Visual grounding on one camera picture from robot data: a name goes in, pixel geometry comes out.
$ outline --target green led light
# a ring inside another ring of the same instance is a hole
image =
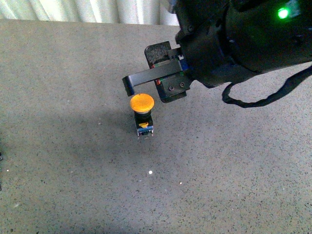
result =
[[[278,17],[280,19],[285,19],[289,15],[289,10],[287,8],[281,8],[278,10]]]

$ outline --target black cable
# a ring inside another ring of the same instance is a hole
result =
[[[235,84],[231,83],[223,91],[222,100],[226,104],[233,104],[233,105],[240,106],[242,108],[266,106],[266,105],[269,105],[269,104],[281,99],[282,97],[286,96],[287,94],[289,94],[300,83],[302,83],[306,78],[308,78],[311,75],[312,75],[312,66],[308,67],[307,69],[305,69],[301,72],[298,72],[297,74],[295,74],[291,77],[289,77],[286,80],[286,82],[284,83],[284,85],[276,93],[271,94],[266,99],[262,99],[262,100],[257,101],[257,102],[249,102],[249,103],[243,102],[241,100],[233,99],[229,96],[231,88],[235,85]]]

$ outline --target concrete floor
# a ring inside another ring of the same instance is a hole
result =
[[[312,232],[312,79],[267,107],[198,82],[137,139],[121,79],[177,27],[0,21],[0,233]],[[235,86],[275,92],[308,64]]]

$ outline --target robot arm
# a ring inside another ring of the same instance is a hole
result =
[[[145,56],[150,70],[123,79],[129,96],[134,86],[154,81],[160,99],[186,96],[193,80],[207,88],[231,82],[223,100],[241,107],[269,104],[312,75],[296,74],[270,100],[244,105],[228,97],[230,88],[254,76],[312,61],[310,0],[168,0],[181,30],[178,49],[169,42],[151,45]]]

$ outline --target yellow button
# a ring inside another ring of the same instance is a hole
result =
[[[148,94],[137,94],[131,98],[130,106],[135,112],[144,114],[154,107],[154,99]]]

